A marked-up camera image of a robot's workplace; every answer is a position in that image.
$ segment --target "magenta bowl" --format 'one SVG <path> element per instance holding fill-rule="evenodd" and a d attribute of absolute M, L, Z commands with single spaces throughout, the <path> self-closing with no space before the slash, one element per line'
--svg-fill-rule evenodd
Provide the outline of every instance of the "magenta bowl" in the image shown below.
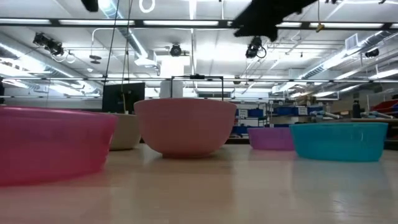
<path fill-rule="evenodd" d="M 117 117 L 0 107 L 0 185 L 68 179 L 102 169 Z"/>
<path fill-rule="evenodd" d="M 250 145 L 258 150 L 293 151 L 290 128 L 249 128 Z"/>
<path fill-rule="evenodd" d="M 236 105 L 223 101 L 166 98 L 134 105 L 145 143 L 164 157 L 205 157 L 229 138 Z"/>

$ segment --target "bowl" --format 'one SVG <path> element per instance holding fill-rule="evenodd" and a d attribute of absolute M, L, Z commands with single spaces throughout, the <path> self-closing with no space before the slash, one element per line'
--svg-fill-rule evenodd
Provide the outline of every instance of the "bowl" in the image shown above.
<path fill-rule="evenodd" d="M 249 128 L 250 145 L 258 150 L 293 151 L 289 128 Z"/>
<path fill-rule="evenodd" d="M 205 157 L 229 138 L 236 105 L 224 101 L 166 98 L 134 105 L 145 143 L 164 157 Z"/>
<path fill-rule="evenodd" d="M 328 161 L 378 161 L 382 156 L 386 123 L 293 124 L 290 130 L 297 154 Z"/>
<path fill-rule="evenodd" d="M 98 172 L 117 117 L 45 108 L 0 107 L 0 185 L 35 184 Z"/>
<path fill-rule="evenodd" d="M 129 150 L 134 149 L 141 139 L 138 129 L 138 119 L 132 114 L 113 114 L 117 116 L 118 123 L 113 134 L 111 150 Z"/>

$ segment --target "ceiling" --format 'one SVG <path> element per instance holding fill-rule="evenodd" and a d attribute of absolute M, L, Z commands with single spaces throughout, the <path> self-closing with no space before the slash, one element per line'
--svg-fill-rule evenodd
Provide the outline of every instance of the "ceiling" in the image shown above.
<path fill-rule="evenodd" d="M 150 13 L 143 13 L 138 7 L 138 1 L 133 1 L 131 18 L 133 19 L 233 19 L 248 4 L 249 0 L 197 0 L 196 13 L 190 15 L 189 0 L 156 0 L 155 8 Z M 144 0 L 144 6 L 150 6 L 150 0 Z M 317 21 L 318 4 L 306 7 L 302 14 L 291 15 L 286 20 L 290 21 Z M 85 10 L 80 0 L 2 0 L 0 1 L 0 17 L 48 17 L 48 18 L 74 18 L 74 19 L 106 19 L 102 12 L 89 13 Z M 119 11 L 127 17 L 129 14 L 129 0 L 120 0 Z M 386 1 L 378 4 L 378 1 L 344 0 L 337 5 L 320 3 L 319 16 L 321 21 L 340 22 L 393 22 L 398 21 L 398 1 Z M 66 50 L 70 50 L 76 57 L 73 63 L 61 62 L 79 74 L 86 77 L 102 77 L 108 70 L 109 77 L 127 76 L 127 68 L 130 75 L 139 78 L 156 78 L 157 72 L 153 68 L 137 66 L 134 63 L 134 55 L 130 55 L 129 62 L 124 63 L 126 39 L 113 30 L 97 30 L 91 48 L 91 37 L 94 28 L 61 28 L 61 27 L 23 27 L 4 26 L 0 32 L 18 41 L 29 48 L 37 47 L 32 43 L 37 32 L 43 32 L 56 41 L 62 42 Z M 172 44 L 180 44 L 182 50 L 192 51 L 192 33 L 190 29 L 134 29 L 132 30 L 137 40 L 147 50 L 153 50 L 161 62 L 168 57 L 169 47 Z M 250 37 L 236 38 L 234 30 L 195 30 L 195 49 L 193 54 L 196 59 L 196 73 L 201 75 L 222 75 L 225 78 L 234 78 L 239 75 L 242 78 L 290 78 L 289 69 L 306 69 L 316 65 L 324 58 L 345 47 L 345 39 L 358 33 L 358 39 L 374 34 L 370 31 L 337 31 L 323 30 L 316 33 L 313 30 L 280 30 L 276 42 L 270 43 L 263 38 L 263 44 L 267 49 L 267 57 L 264 59 L 248 60 L 245 52 L 250 43 Z M 379 57 L 385 57 L 398 49 L 396 39 L 379 44 L 380 54 L 376 58 L 364 58 L 361 62 L 360 56 L 350 57 L 348 60 L 338 64 L 331 70 L 346 73 L 352 69 L 372 63 Z M 108 64 L 109 50 L 111 58 Z M 50 54 L 44 49 L 35 49 L 52 60 Z M 90 63 L 89 55 L 102 57 L 101 64 Z M 190 57 L 180 57 L 183 63 L 184 74 L 191 74 Z M 383 62 L 380 66 L 388 66 L 395 63 L 394 58 Z M 356 74 L 362 77 L 363 72 Z M 316 79 L 331 79 L 329 73 L 314 76 Z M 147 82 L 148 88 L 155 88 L 160 82 Z M 197 85 L 218 87 L 221 84 L 209 84 L 198 82 Z M 244 82 L 241 86 L 233 85 L 232 82 L 226 86 L 245 88 Z M 256 88 L 271 89 L 273 82 L 261 82 L 253 86 Z"/>

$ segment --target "beige bowl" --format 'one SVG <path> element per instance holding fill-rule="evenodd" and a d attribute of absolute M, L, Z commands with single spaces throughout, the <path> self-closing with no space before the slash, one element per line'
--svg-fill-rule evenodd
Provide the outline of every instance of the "beige bowl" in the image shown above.
<path fill-rule="evenodd" d="M 112 115 L 117 116 L 119 121 L 113 134 L 111 150 L 126 150 L 136 147 L 141 139 L 137 116 L 131 114 Z"/>

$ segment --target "computer monitor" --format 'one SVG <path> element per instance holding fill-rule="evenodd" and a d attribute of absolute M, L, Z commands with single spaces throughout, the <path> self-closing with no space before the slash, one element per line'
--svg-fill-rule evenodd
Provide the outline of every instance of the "computer monitor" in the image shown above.
<path fill-rule="evenodd" d="M 134 114 L 135 102 L 145 99 L 145 83 L 123 84 L 123 88 L 122 85 L 104 86 L 102 111 L 105 113 L 125 113 L 123 96 L 126 111 L 129 114 Z"/>

